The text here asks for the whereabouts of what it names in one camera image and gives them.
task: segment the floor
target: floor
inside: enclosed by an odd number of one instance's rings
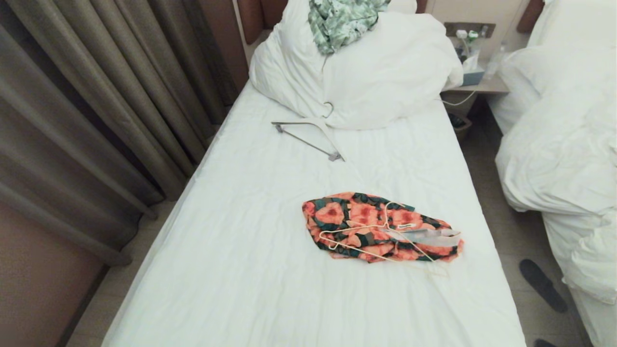
[[[551,255],[544,224],[539,213],[517,213],[506,203],[494,164],[496,150],[481,127],[472,127],[461,148],[473,179],[482,210],[502,261],[508,284],[519,313],[528,347],[537,338],[558,347],[591,347],[568,289],[561,283],[561,272]],[[157,220],[143,218],[135,239],[125,248],[133,263],[109,270],[83,314],[68,343],[69,347],[98,347],[120,307],[141,262],[165,222],[173,203],[155,206]],[[569,311],[557,313],[525,282],[518,263],[532,259],[565,297]]]

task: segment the slipper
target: slipper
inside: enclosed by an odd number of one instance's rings
[[[542,272],[542,269],[533,261],[523,259],[518,268],[523,277],[540,294],[542,299],[557,312],[565,313],[568,311],[566,301],[557,293],[553,282]]]
[[[557,347],[550,342],[546,342],[543,339],[539,338],[534,342],[534,347]]]

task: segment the mattress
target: mattress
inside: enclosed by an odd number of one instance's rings
[[[551,250],[562,269],[566,268],[572,247],[580,237],[590,233],[589,225],[597,221],[589,215],[542,213]],[[596,347],[617,346],[617,306],[594,299],[587,293],[570,289],[591,342]]]
[[[346,162],[270,124],[290,119],[246,85],[104,346],[525,346],[440,101],[387,128],[333,131]],[[331,259],[313,243],[301,206],[343,191],[447,221],[463,233],[462,255],[415,268]],[[448,276],[427,274],[438,267]]]

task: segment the trash bin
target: trash bin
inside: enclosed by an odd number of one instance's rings
[[[458,142],[461,143],[469,132],[469,128],[472,125],[471,121],[467,119],[467,117],[462,117],[453,113],[448,113],[448,118],[450,118],[450,123],[454,128],[454,133],[457,135]]]

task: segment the orange floral garment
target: orange floral garment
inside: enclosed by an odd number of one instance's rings
[[[333,232],[322,234],[322,237],[329,240],[397,261],[430,261],[429,257],[433,260],[451,261],[462,250],[463,240],[452,247],[430,246],[401,240],[381,227],[344,230],[364,225],[384,225],[386,216],[388,226],[399,232],[452,229],[443,220],[421,215],[415,212],[412,206],[390,203],[390,200],[379,196],[353,192],[330,195],[303,203],[302,212],[307,219],[307,228],[315,244],[320,249],[331,252],[333,258],[356,257],[368,262],[383,261],[379,257],[345,246],[339,245],[334,248],[335,243],[320,238],[320,233],[323,231]]]

